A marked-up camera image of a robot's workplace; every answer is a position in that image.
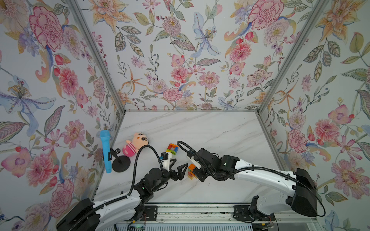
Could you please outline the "orange tall long brick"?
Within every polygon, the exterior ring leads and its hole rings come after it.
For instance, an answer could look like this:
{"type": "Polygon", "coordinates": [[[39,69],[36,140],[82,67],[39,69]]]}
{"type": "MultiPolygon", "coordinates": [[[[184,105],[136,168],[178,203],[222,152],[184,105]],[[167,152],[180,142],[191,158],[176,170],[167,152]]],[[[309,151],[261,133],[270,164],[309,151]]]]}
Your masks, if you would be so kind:
{"type": "Polygon", "coordinates": [[[171,144],[169,144],[169,145],[171,145],[171,146],[172,146],[172,150],[174,150],[176,147],[178,147],[178,148],[179,148],[179,146],[177,146],[176,144],[173,144],[173,143],[171,143],[171,144]]]}

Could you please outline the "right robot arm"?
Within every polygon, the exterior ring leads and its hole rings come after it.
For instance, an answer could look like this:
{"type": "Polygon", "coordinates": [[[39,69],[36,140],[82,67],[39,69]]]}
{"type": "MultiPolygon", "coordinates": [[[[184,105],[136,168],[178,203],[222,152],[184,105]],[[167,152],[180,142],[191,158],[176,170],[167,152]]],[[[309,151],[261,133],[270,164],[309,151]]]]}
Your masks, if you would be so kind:
{"type": "Polygon", "coordinates": [[[239,180],[257,183],[268,191],[252,198],[246,214],[262,220],[276,212],[294,211],[306,217],[317,217],[317,187],[302,168],[296,171],[280,171],[261,167],[237,157],[218,157],[205,149],[187,151],[187,157],[195,166],[193,174],[201,181],[212,177],[216,181],[239,180]]]}

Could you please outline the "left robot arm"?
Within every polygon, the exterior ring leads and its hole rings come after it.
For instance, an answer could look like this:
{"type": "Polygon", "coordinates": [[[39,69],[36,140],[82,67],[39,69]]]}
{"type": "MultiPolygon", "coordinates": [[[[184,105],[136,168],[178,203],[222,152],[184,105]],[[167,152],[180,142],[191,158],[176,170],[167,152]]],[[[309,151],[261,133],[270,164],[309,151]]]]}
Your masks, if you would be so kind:
{"type": "Polygon", "coordinates": [[[56,225],[58,231],[102,231],[121,221],[139,220],[145,211],[145,204],[169,180],[183,180],[188,164],[181,165],[177,171],[153,168],[133,187],[111,199],[93,202],[89,198],[80,201],[56,225]]]}

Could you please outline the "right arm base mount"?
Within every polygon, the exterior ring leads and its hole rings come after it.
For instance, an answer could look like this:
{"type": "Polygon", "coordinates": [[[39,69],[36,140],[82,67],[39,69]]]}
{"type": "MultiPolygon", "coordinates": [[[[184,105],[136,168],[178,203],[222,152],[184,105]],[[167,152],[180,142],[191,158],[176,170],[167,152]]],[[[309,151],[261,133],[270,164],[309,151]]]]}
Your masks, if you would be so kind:
{"type": "Polygon", "coordinates": [[[252,201],[249,205],[233,206],[234,209],[233,218],[236,219],[237,221],[241,221],[244,223],[253,223],[256,220],[258,221],[275,220],[275,215],[273,213],[270,215],[265,215],[257,210],[258,200],[259,196],[257,195],[252,198],[252,201]]]}

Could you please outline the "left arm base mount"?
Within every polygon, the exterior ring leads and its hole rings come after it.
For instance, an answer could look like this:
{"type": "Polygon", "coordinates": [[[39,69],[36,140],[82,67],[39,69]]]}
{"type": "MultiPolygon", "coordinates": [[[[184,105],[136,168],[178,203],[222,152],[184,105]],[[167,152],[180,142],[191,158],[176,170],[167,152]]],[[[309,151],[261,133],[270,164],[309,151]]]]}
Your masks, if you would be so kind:
{"type": "Polygon", "coordinates": [[[134,209],[132,221],[156,221],[158,216],[158,206],[140,204],[134,209]]]}

